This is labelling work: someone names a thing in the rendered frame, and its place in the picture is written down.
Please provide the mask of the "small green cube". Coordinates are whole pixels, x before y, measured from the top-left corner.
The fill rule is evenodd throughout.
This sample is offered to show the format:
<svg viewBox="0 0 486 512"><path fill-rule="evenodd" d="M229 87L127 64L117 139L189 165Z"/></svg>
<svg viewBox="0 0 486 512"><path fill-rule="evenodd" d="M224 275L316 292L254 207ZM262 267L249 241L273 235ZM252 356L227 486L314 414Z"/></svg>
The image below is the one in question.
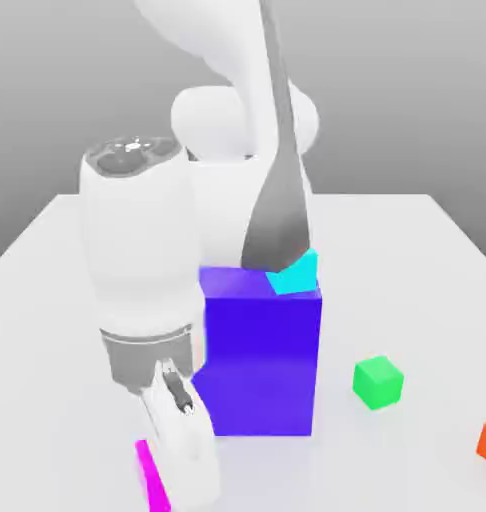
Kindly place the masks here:
<svg viewBox="0 0 486 512"><path fill-rule="evenodd" d="M383 355L355 364L352 389L371 410L397 403L402 394L403 373Z"/></svg>

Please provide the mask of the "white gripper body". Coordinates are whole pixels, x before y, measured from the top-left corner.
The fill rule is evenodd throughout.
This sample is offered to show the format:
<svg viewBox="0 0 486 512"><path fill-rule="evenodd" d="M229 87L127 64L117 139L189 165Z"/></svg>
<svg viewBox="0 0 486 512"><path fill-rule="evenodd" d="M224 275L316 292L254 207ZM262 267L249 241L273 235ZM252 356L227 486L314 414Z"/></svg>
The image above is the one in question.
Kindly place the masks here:
<svg viewBox="0 0 486 512"><path fill-rule="evenodd" d="M172 360L159 361L141 400L171 512L209 512L220 496L220 467L211 418L193 383Z"/></svg>

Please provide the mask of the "small cyan cube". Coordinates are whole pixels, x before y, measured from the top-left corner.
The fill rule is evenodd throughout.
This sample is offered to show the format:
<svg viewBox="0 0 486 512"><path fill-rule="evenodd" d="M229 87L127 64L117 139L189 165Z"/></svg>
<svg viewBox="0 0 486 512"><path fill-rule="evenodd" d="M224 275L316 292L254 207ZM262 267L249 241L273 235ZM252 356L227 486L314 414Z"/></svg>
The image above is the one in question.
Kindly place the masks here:
<svg viewBox="0 0 486 512"><path fill-rule="evenodd" d="M311 292L317 288L318 254L309 248L295 263L266 277L277 295Z"/></svg>

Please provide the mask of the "large blue box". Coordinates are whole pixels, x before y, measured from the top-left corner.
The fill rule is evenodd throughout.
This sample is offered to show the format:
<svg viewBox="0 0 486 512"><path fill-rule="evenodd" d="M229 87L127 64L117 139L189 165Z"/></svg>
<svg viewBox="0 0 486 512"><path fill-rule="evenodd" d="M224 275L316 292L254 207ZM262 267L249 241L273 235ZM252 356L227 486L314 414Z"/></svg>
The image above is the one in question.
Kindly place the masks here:
<svg viewBox="0 0 486 512"><path fill-rule="evenodd" d="M204 267L207 355L193 384L218 437L312 432L322 294L278 295L261 271Z"/></svg>

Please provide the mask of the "small magenta cube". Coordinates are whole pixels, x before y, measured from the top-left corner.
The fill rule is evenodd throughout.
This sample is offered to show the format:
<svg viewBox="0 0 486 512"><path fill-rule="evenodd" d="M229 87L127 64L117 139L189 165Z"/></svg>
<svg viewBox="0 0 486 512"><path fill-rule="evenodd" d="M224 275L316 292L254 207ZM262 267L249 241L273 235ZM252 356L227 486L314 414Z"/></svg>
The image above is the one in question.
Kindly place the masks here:
<svg viewBox="0 0 486 512"><path fill-rule="evenodd" d="M139 467L145 480L149 512L171 512L171 504L146 440L135 443Z"/></svg>

